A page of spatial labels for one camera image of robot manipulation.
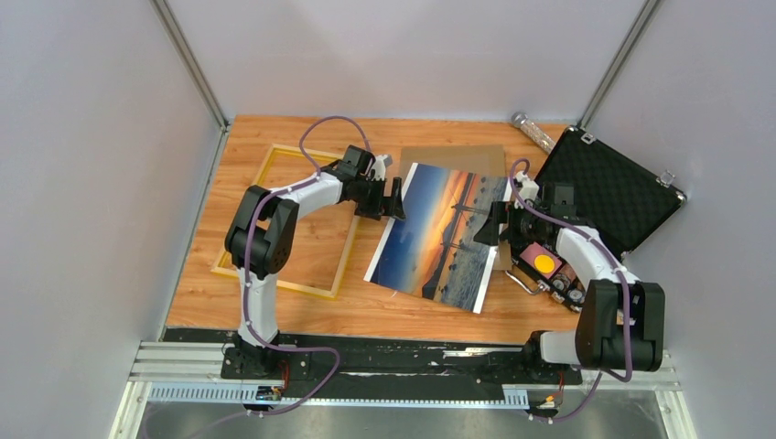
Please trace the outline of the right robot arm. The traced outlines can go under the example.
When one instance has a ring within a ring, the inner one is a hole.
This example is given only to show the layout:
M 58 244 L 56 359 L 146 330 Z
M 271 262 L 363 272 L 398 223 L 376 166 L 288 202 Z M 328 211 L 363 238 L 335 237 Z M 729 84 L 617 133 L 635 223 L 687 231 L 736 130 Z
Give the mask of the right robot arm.
M 582 283 L 585 298 L 573 331 L 535 331 L 526 342 L 523 369 L 546 381 L 559 365 L 598 369 L 628 382 L 636 371 L 654 372 L 663 363 L 665 294 L 657 283 L 633 275 L 612 254 L 592 221 L 580 218 L 564 188 L 554 204 L 538 201 L 530 178 L 509 180 L 513 198 L 495 201 L 476 242 L 507 241 L 513 255 L 520 244 L 551 244 Z

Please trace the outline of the yellow wooden picture frame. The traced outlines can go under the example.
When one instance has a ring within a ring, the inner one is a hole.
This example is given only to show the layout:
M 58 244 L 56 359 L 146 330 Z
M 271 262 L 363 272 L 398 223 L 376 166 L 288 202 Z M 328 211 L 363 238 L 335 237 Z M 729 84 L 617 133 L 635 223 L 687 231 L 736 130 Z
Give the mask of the yellow wooden picture frame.
M 255 175 L 252 183 L 256 185 L 258 185 L 259 183 L 264 183 L 264 180 L 269 172 L 269 166 L 281 155 L 286 155 L 286 156 L 299 158 L 299 159 L 303 158 L 302 153 L 297 148 L 287 146 L 287 145 L 281 145 L 281 144 L 272 144 L 262 164 L 260 165 L 259 170 Z M 337 270 L 334 273 L 332 285 L 329 289 L 317 288 L 311 285 L 292 283 L 284 280 L 278 280 L 277 286 L 279 288 L 286 289 L 289 291 L 299 292 L 302 294 L 311 294 L 319 297 L 325 297 L 330 300 L 333 300 L 334 298 L 336 298 L 338 295 L 342 280 L 344 278 L 344 274 L 348 265 L 350 254 L 353 248 L 353 242 L 354 242 L 359 224 L 360 224 L 360 219 L 358 217 L 353 217 L 350 223 L 350 227 L 348 229 L 348 234 L 346 235 L 346 238 L 344 241 L 341 255 L 339 257 Z M 225 250 L 221 250 L 218 257 L 213 261 L 210 271 L 217 275 L 230 277 L 230 278 L 238 278 L 239 275 L 238 275 L 237 269 L 233 267 L 231 260 L 232 259 L 230 254 L 227 253 Z

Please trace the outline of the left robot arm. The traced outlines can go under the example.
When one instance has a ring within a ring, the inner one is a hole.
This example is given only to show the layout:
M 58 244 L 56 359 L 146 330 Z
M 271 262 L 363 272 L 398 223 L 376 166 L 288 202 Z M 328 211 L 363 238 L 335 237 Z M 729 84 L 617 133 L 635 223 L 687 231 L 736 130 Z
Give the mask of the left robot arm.
M 357 217 L 404 219 L 402 180 L 386 179 L 392 162 L 389 155 L 351 145 L 342 158 L 316 166 L 293 184 L 246 189 L 224 240 L 240 280 L 241 323 L 234 348 L 245 358 L 242 373 L 271 377 L 286 354 L 299 351 L 274 343 L 278 274 L 290 258 L 299 220 L 345 201 L 354 203 Z

